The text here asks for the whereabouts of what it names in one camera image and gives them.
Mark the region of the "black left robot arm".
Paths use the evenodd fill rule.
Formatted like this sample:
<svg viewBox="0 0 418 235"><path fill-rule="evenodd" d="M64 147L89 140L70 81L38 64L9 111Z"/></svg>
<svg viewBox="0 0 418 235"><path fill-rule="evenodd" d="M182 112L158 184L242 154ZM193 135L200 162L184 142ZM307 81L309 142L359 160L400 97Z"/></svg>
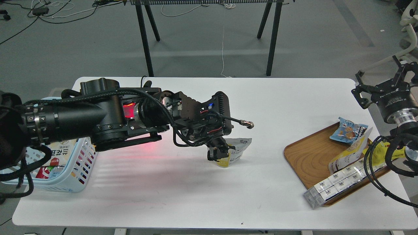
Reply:
<svg viewBox="0 0 418 235"><path fill-rule="evenodd" d="M49 144L89 137L102 152L161 140L161 132L173 129L179 147L208 147L207 159L225 158L230 145L224 139L232 122L252 129L254 123L230 116L229 99L216 92L199 102L182 92L151 87L120 87L113 79L94 79L80 84L80 91L66 89L60 99L22 103L13 93L1 92L1 170L20 165L15 172L1 174L1 181L27 178L29 189L1 193L5 199L22 198L33 192L30 173L52 157Z"/></svg>

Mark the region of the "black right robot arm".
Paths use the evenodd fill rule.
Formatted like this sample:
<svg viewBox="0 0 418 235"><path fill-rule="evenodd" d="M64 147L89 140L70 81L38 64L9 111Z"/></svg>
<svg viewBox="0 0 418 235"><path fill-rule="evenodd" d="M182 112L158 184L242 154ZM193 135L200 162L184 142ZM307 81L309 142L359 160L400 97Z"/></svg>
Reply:
<svg viewBox="0 0 418 235"><path fill-rule="evenodd" d="M388 79L376 86L365 85L361 77L362 71L356 74L358 85L351 91L352 95L362 109L367 109L375 103L384 120L388 124L396 124L397 127L390 131L389 136L378 136L373 140L364 156L365 173L369 181L385 196L397 202L411 207L417 204L406 201L385 188L372 171L372 153L378 143L386 141L390 144L385 153L386 166L398 175L405 177L417 176L417 144L418 144L418 103L411 89L417 87L417 62L402 64L397 56L392 59L397 64L398 70L392 79ZM393 164L394 151L405 148L406 159L403 161L409 170L403 170Z"/></svg>

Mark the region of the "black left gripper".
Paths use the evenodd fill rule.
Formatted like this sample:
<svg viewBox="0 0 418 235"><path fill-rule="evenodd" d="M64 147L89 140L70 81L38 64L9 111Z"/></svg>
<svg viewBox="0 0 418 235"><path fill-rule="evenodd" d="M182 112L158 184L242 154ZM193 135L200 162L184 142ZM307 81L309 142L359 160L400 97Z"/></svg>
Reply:
<svg viewBox="0 0 418 235"><path fill-rule="evenodd" d="M228 145L224 137L212 138L205 146L208 148L207 160L210 162L219 162L229 156L229 150L236 150L236 146Z"/></svg>

